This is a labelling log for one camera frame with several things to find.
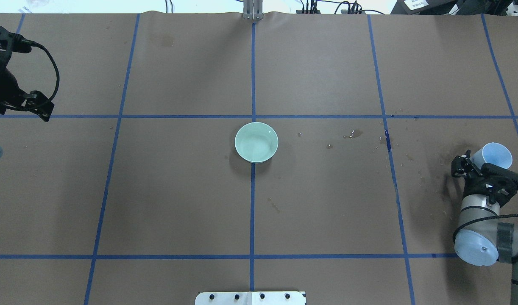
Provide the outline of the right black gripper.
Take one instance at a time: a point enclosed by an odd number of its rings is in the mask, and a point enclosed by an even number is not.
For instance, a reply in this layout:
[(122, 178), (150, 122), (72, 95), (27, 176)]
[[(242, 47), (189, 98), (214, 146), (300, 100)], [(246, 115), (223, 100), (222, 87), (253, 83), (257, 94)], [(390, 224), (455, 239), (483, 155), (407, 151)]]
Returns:
[(505, 206), (518, 192), (518, 173), (495, 164), (478, 168), (470, 157), (471, 150), (466, 150), (451, 161), (451, 177), (465, 180), (463, 197), (483, 195), (490, 203)]

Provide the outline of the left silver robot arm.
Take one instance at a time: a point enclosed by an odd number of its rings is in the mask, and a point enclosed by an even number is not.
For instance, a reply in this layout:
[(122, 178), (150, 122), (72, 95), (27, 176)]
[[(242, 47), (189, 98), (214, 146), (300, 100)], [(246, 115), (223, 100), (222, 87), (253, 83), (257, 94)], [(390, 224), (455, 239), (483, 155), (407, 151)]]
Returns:
[(16, 77), (3, 67), (0, 60), (0, 114), (7, 110), (17, 112), (31, 112), (45, 122), (49, 121), (54, 109), (53, 97), (48, 98), (42, 92), (34, 90), (29, 93), (23, 91), (17, 83)]

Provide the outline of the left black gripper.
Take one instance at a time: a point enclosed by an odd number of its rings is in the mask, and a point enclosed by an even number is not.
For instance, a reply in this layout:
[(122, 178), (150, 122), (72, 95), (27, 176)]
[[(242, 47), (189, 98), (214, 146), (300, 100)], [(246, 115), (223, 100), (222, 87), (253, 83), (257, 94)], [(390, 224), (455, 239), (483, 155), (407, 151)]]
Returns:
[(23, 91), (17, 84), (16, 78), (7, 70), (0, 71), (0, 114), (7, 110), (31, 112), (48, 122), (54, 103), (42, 92), (34, 90)]

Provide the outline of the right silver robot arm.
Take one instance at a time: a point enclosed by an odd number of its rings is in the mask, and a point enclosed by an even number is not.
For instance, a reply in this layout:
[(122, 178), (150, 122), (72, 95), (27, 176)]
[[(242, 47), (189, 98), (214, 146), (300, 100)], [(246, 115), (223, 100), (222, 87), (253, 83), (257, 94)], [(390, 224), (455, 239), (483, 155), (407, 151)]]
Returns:
[(452, 235), (454, 250), (475, 266), (511, 264), (510, 303), (518, 305), (518, 225), (508, 222), (518, 218), (518, 213), (501, 214), (501, 208), (518, 192), (518, 173), (503, 161), (504, 154), (487, 160), (484, 150), (475, 154), (467, 150), (451, 162), (451, 175), (464, 179), (459, 220)]

